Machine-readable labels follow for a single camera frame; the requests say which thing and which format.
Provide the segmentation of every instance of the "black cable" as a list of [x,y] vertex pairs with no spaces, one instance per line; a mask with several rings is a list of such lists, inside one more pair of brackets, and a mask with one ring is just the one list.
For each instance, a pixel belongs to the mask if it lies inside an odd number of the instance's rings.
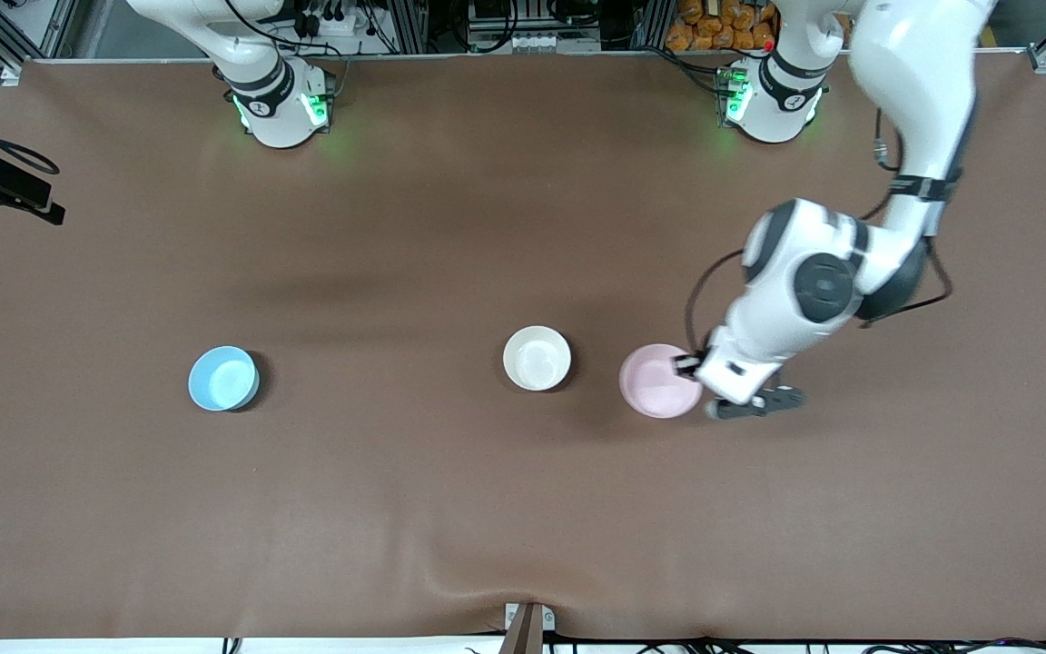
[[731,50],[733,52],[737,52],[740,55],[743,55],[743,58],[757,59],[758,61],[764,61],[764,59],[769,59],[768,54],[752,54],[751,52],[747,52],[745,50],[738,50],[735,48],[726,48],[726,49]]
[[[968,647],[954,647],[947,642],[932,642],[927,646],[927,651],[932,651],[935,654],[971,654],[973,651],[984,650],[987,647],[1030,647],[1030,649],[1034,650],[1046,650],[1046,642],[1028,640],[1024,637],[1001,637],[999,640],[978,642]],[[892,654],[916,654],[923,650],[917,649],[914,645],[907,645],[906,647],[876,645],[868,647],[868,649],[863,651],[863,654],[877,654],[880,651],[889,651]]]
[[555,9],[556,0],[547,0],[547,13],[551,14],[552,18],[560,21],[562,24],[568,26],[589,26],[592,24],[597,24],[599,22],[599,14],[594,13],[589,17],[569,17],[566,14],[561,14]]
[[883,109],[874,112],[874,149],[878,155],[878,164],[887,173],[897,173],[902,167],[902,134],[899,134],[899,164],[889,165],[885,162],[885,140],[883,138]]
[[494,52],[503,45],[507,45],[511,41],[511,37],[515,37],[515,30],[520,24],[520,9],[519,5],[515,3],[515,0],[503,0],[506,4],[506,12],[503,13],[503,33],[499,37],[499,41],[495,42],[491,48],[480,48],[477,45],[471,45],[471,43],[459,33],[459,25],[462,21],[468,20],[468,18],[462,17],[461,20],[456,20],[456,8],[461,4],[461,0],[451,0],[450,3],[450,24],[451,24],[451,36],[454,37],[454,41],[462,48],[464,52],[472,52],[477,54]]
[[667,50],[657,48],[655,45],[640,45],[638,46],[638,48],[636,48],[636,50],[644,52],[655,52],[657,55],[659,55],[660,59],[663,59],[665,62],[668,62],[673,66],[676,66],[682,73],[685,74],[685,77],[687,77],[689,82],[691,82],[697,88],[700,88],[700,90],[702,91],[712,93],[713,95],[730,94],[728,91],[721,90],[721,88],[708,86],[708,84],[702,82],[702,80],[698,80],[697,74],[693,74],[693,73],[714,74],[715,69],[706,69],[706,67],[704,66],[698,66],[697,64],[690,64],[688,62],[684,62],[682,61],[681,58],[678,58],[677,54],[673,54]]
[[[252,30],[254,33],[258,33],[260,35],[260,37],[265,37],[267,38],[267,40],[272,41],[275,45],[288,45],[290,46],[290,48],[293,48],[294,53],[298,54],[301,53],[301,48],[308,48],[308,46],[311,46],[311,43],[301,43],[299,41],[290,41],[288,40],[288,38],[273,37],[272,33],[269,33],[258,28],[258,26],[254,24],[251,24],[251,22],[249,22],[249,18],[245,18],[244,16],[242,16],[241,12],[237,10],[236,5],[232,3],[232,0],[224,0],[224,3],[228,5],[229,9],[231,9],[232,16],[236,17],[237,21],[241,21],[241,24],[246,26],[246,28]],[[319,46],[319,48],[324,48],[325,54],[328,54],[328,50],[333,50],[334,53],[338,55],[338,58],[341,57],[341,51],[338,50],[337,48],[334,48],[328,43],[317,43],[316,46]]]
[[45,175],[58,175],[59,165],[47,158],[45,155],[35,152],[35,150],[29,149],[25,145],[20,145],[14,143],[14,141],[7,141],[4,138],[0,138],[0,150],[5,154],[10,155],[16,158],[19,162],[23,162],[24,165],[28,165]]
[[370,25],[373,25],[374,32],[378,33],[378,40],[382,41],[382,45],[386,46],[390,54],[397,54],[397,48],[394,48],[393,41],[386,37],[386,30],[382,28],[381,24],[378,24],[378,12],[374,12],[373,4],[369,3],[369,0],[361,0],[358,5],[361,7],[361,13],[365,14],[366,20],[369,21]]
[[887,195],[883,197],[883,202],[874,204],[874,208],[871,208],[871,210],[868,210],[864,212],[862,216],[858,217],[858,220],[861,220],[863,221],[863,223],[866,223],[867,220],[872,219],[874,218],[874,216],[879,215],[879,211],[884,210],[885,206],[887,206],[888,203],[890,203],[889,190],[887,190]]
[[664,59],[665,62],[668,62],[673,66],[684,67],[685,69],[688,69],[688,70],[695,71],[695,72],[703,72],[703,73],[708,73],[708,74],[715,74],[715,72],[719,70],[718,66],[708,67],[708,66],[702,66],[700,64],[692,64],[692,63],[689,63],[689,62],[685,62],[684,59],[678,58],[678,55],[676,53],[669,52],[668,50],[665,50],[664,48],[657,48],[655,45],[639,45],[639,46],[636,46],[636,48],[634,48],[634,50],[635,51],[643,51],[643,52],[653,52],[653,53],[656,53],[657,55],[660,55],[660,59]]
[[[954,293],[954,284],[951,281],[950,274],[947,274],[947,268],[942,266],[942,260],[939,258],[938,250],[934,248],[934,236],[923,236],[926,241],[926,255],[931,260],[931,268],[934,269],[934,274],[937,274],[939,281],[942,281],[942,293],[934,295],[933,298],[910,303],[910,306],[901,307],[892,313],[886,315],[880,315],[877,318],[871,318],[866,322],[860,324],[861,330],[869,330],[869,328],[874,326],[874,323],[880,320],[885,320],[890,318],[892,315],[899,315],[901,313],[906,313],[908,311],[914,311],[916,309],[923,309],[923,307],[930,307],[932,303],[940,302],[951,297],[951,293]],[[975,647],[971,647],[968,650],[959,650],[959,653],[967,654],[969,651],[982,650],[983,647],[991,647],[993,644],[982,644]]]
[[742,255],[744,252],[744,249],[733,250],[727,253],[727,255],[713,262],[713,265],[710,265],[709,268],[705,269],[705,272],[701,273],[701,277],[698,278],[697,285],[692,286],[692,291],[688,294],[688,301],[685,302],[685,338],[688,340],[688,347],[691,348],[692,352],[701,352],[701,347],[697,343],[697,328],[693,324],[695,321],[692,318],[695,310],[697,310],[697,298],[701,297],[701,291],[705,290],[705,285],[708,285],[709,278],[712,277],[712,274],[717,272],[721,266]]

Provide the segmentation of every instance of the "blue bowl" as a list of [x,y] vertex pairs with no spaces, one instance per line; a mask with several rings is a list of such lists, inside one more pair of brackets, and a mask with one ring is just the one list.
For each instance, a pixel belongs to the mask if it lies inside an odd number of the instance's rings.
[[188,394],[200,409],[241,409],[258,386],[257,365],[241,347],[213,347],[196,360],[188,374]]

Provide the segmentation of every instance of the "table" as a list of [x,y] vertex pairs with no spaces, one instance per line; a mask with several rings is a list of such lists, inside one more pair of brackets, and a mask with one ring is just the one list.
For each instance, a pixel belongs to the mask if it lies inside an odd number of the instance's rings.
[[[576,637],[1046,637],[1046,75],[977,78],[954,297],[796,357],[802,409],[710,423],[632,412],[619,364],[773,204],[883,195],[845,65],[769,146],[656,59],[362,62],[332,134],[272,152],[207,66],[29,64],[0,136],[64,167],[67,219],[0,210],[0,637],[528,600]],[[561,392],[499,369],[531,323],[573,343]],[[265,364],[246,412],[188,401],[222,343]]]

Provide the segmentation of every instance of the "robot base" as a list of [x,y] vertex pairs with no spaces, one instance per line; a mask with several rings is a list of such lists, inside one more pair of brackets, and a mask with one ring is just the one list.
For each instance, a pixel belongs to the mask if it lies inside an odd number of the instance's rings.
[[809,100],[794,95],[793,98],[801,102],[800,107],[797,111],[783,111],[777,107],[777,100],[760,87],[759,69],[758,62],[750,59],[732,65],[732,70],[744,73],[744,80],[734,80],[723,86],[734,91],[734,95],[718,103],[722,125],[734,126],[755,141],[784,143],[800,134],[801,129],[814,119],[822,91]]
[[262,117],[241,108],[245,133],[270,148],[294,148],[317,133],[327,133],[334,112],[337,78],[303,59],[286,58],[293,66],[293,91],[273,116]]

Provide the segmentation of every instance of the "pink bowl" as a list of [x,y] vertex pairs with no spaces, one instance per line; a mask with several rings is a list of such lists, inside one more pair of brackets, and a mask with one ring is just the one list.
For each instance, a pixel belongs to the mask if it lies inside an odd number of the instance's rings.
[[701,384],[677,377],[674,356],[688,354],[677,346],[653,343],[628,355],[619,367],[619,392],[632,409],[651,418],[677,418],[701,402]]

